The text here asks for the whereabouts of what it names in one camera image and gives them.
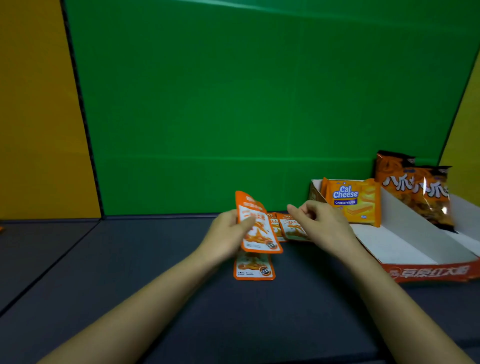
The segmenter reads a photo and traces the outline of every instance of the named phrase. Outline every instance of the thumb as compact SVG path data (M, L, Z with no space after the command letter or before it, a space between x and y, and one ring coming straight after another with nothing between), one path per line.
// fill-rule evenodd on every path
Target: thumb
M255 216L250 216L249 218L246 218L245 220L241 221L240 224L237 224L235 228L239 231L239 233L241 233L242 236L244 236L253 228L254 224L255 224Z
M288 213L305 229L312 221L305 213L293 205L287 205Z

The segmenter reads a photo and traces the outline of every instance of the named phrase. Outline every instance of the forearm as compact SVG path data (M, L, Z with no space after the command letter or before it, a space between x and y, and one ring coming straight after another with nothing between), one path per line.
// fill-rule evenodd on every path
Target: forearm
M473 363L366 251L344 264L398 364Z
M193 253L58 347L41 363L134 363L215 265Z

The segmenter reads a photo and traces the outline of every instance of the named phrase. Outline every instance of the cardboard display box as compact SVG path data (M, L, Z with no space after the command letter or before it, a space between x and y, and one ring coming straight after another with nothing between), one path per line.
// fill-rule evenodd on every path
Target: cardboard display box
M322 180L312 180L309 199L325 202ZM458 234L440 230L385 189L382 225L351 224L358 240L396 282L467 281L480 277L480 208L451 195Z

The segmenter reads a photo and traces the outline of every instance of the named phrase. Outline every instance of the snack packet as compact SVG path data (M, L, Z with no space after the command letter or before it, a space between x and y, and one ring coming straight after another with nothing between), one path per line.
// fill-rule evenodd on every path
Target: snack packet
M233 264L233 276L237 280L274 280L270 255L240 250Z
M322 191L325 191L325 200L332 207L339 208L349 222L380 227L382 220L380 184L372 178L364 181L324 178Z
M411 206L415 157L379 150L375 164L375 181L384 189Z
M415 167L411 207L438 228L455 232L447 187L449 168Z
M282 229L280 228L280 223L276 218L275 212L267 212L267 216L270 218L270 225L272 225L273 232L275 233L276 239L279 243L284 243L287 240L282 235Z
M278 243L270 218L266 214L265 207L253 197L242 191L235 192L237 204L238 222L255 216L253 228L245 235L241 247L246 252L279 254L283 253Z
M311 241L302 226L288 214L276 213L283 236L288 240L297 240L301 242Z

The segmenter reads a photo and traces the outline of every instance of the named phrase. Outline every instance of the orange wall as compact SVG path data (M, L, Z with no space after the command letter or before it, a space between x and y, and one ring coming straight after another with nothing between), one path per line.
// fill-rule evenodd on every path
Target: orange wall
M100 210L59 0L0 12L0 219Z
M442 155L442 165L453 166L448 189L480 206L480 57L463 95L458 114Z

